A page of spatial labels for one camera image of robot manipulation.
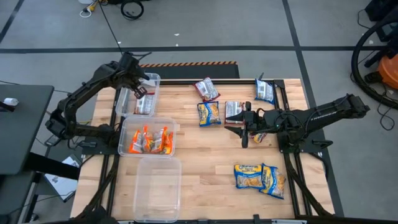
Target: orange snack bag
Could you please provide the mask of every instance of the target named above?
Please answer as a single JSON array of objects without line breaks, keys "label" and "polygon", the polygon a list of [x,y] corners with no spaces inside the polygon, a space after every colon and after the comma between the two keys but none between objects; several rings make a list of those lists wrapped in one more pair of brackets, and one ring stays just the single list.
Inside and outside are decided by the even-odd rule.
[{"label": "orange snack bag", "polygon": [[134,154],[142,153],[142,134],[139,130],[136,131],[131,139],[129,152]]},{"label": "orange snack bag", "polygon": [[151,135],[151,133],[148,133],[148,126],[144,126],[144,133],[142,134],[143,141],[142,141],[142,147],[144,148],[145,152],[150,152],[152,149],[152,146],[154,145],[154,138]]},{"label": "orange snack bag", "polygon": [[163,151],[166,133],[167,133],[167,127],[164,127],[160,131],[154,133],[154,144],[150,151],[151,153],[160,153]]},{"label": "orange snack bag", "polygon": [[169,135],[165,136],[165,141],[164,141],[164,154],[170,155],[173,150],[173,132],[171,132]]}]

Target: white object on desk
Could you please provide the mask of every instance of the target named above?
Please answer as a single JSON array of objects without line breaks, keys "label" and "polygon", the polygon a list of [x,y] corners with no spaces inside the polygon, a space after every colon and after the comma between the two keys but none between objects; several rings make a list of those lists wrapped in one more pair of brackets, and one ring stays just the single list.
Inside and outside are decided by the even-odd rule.
[{"label": "white object on desk", "polygon": [[[70,156],[62,161],[62,163],[79,167],[79,163]],[[59,177],[52,174],[45,174],[44,177],[47,178],[63,201],[65,201],[77,189],[77,180]]]}]

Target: blue snack bag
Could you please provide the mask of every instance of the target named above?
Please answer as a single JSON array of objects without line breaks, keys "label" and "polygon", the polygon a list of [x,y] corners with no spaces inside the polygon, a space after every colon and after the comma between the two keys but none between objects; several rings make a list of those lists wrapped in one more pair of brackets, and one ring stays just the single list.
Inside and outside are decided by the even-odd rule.
[{"label": "blue snack bag", "polygon": [[285,181],[285,176],[278,171],[278,168],[262,164],[262,184],[264,188],[260,189],[260,192],[284,199]]},{"label": "blue snack bag", "polygon": [[254,188],[264,189],[261,181],[261,165],[235,165],[234,175],[237,189]]},{"label": "blue snack bag", "polygon": [[262,73],[258,79],[255,79],[256,82],[256,97],[255,100],[264,100],[272,105],[275,104],[274,98],[274,89],[270,83],[265,81],[261,81]]},{"label": "blue snack bag", "polygon": [[198,103],[199,126],[205,127],[212,124],[221,124],[220,113],[218,112],[218,101]]}]

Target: black desk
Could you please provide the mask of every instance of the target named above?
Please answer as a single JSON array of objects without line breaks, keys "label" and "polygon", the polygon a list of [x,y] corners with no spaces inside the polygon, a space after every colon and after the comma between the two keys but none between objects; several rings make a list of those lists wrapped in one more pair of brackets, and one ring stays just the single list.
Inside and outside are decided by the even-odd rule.
[{"label": "black desk", "polygon": [[[43,85],[0,85],[1,101],[19,101],[13,112],[0,112],[0,215],[24,205],[36,171],[55,175],[74,172],[78,178],[76,167],[30,152],[53,90]],[[9,223],[17,223],[21,211],[10,214]]]}]

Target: plastic container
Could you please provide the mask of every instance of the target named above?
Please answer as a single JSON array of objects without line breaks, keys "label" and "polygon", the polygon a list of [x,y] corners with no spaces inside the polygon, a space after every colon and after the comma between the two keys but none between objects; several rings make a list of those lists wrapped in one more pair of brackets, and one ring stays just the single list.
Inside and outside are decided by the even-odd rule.
[{"label": "plastic container", "polygon": [[141,86],[145,87],[148,91],[148,94],[154,95],[152,101],[152,108],[148,114],[136,114],[136,105],[137,98],[134,96],[134,92],[129,90],[128,88],[121,88],[118,103],[116,104],[116,114],[119,116],[127,117],[127,116],[137,116],[141,118],[152,117],[155,113],[156,101],[159,95],[159,85],[160,85],[160,76],[154,73],[145,73],[149,77],[149,81],[144,80]]},{"label": "plastic container", "polygon": [[[167,132],[173,132],[173,147],[170,154],[133,154],[129,153],[132,137],[137,130],[141,132],[144,126],[148,125],[148,132],[153,133],[167,127]],[[118,152],[121,156],[128,157],[172,157],[175,152],[175,138],[177,137],[177,123],[171,118],[138,118],[136,116],[127,117],[122,125],[119,139]]]},{"label": "plastic container", "polygon": [[176,158],[143,158],[137,168],[134,220],[173,223],[180,215],[182,165]]}]

